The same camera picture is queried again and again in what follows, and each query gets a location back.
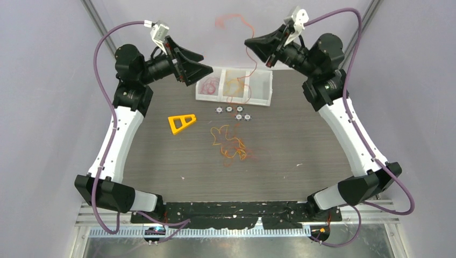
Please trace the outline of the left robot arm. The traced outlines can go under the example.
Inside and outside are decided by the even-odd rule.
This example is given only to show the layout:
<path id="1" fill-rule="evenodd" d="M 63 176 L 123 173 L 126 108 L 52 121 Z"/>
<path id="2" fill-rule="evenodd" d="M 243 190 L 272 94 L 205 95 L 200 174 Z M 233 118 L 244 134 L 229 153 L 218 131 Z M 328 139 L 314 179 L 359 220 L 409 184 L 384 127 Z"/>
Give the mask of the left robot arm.
<path id="1" fill-rule="evenodd" d="M 119 80 L 111 118 L 96 160 L 86 175 L 78 175 L 74 185 L 90 206 L 120 213 L 144 211 L 151 222 L 160 222 L 165 215 L 162 197 L 124 185 L 123 173 L 133 138 L 143 122 L 152 100 L 149 84 L 166 76 L 193 85 L 212 73 L 213 68 L 202 63 L 204 57 L 179 46 L 166 36 L 160 50 L 148 60 L 136 46 L 125 44 L 115 52 L 116 78 Z"/>

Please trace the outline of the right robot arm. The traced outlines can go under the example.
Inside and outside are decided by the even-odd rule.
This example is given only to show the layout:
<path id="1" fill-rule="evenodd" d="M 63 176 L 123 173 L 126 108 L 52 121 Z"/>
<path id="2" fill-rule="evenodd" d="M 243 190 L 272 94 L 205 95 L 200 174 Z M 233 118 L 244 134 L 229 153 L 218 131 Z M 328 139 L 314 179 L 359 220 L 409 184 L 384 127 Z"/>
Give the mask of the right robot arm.
<path id="1" fill-rule="evenodd" d="M 351 177 L 307 197 L 307 214 L 318 221 L 333 207 L 356 206 L 383 192 L 393 182 L 385 170 L 399 176 L 402 168 L 398 162 L 388 162 L 375 146 L 371 146 L 370 153 L 365 143 L 372 141 L 367 135 L 364 139 L 359 136 L 365 129 L 353 125 L 358 117 L 354 111 L 347 111 L 353 105 L 344 93 L 346 72 L 339 68 L 345 58 L 340 38 L 325 33 L 311 48 L 306 48 L 295 42 L 286 43 L 290 35 L 291 28 L 281 25 L 270 34 L 245 40 L 244 44 L 267 67 L 280 61 L 307 77 L 302 84 L 306 100 L 329 125 L 348 158 Z"/>

